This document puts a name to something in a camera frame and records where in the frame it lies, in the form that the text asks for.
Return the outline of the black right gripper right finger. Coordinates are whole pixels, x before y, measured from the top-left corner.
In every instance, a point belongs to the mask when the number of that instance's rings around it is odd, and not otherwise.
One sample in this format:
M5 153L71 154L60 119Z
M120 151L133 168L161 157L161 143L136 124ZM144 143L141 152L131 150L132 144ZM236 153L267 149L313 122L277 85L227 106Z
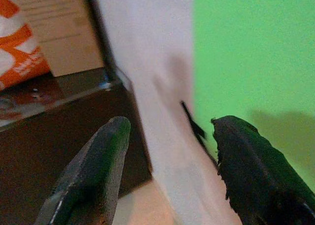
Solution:
M313 225L315 194L255 126L212 119L225 198L244 225Z

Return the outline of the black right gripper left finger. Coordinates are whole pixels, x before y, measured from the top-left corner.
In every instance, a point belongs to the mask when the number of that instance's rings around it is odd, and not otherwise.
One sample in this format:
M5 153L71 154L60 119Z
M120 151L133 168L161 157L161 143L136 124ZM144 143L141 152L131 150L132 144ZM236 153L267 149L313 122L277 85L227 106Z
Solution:
M101 126L60 174L36 225L110 225L113 222L131 124L116 116Z

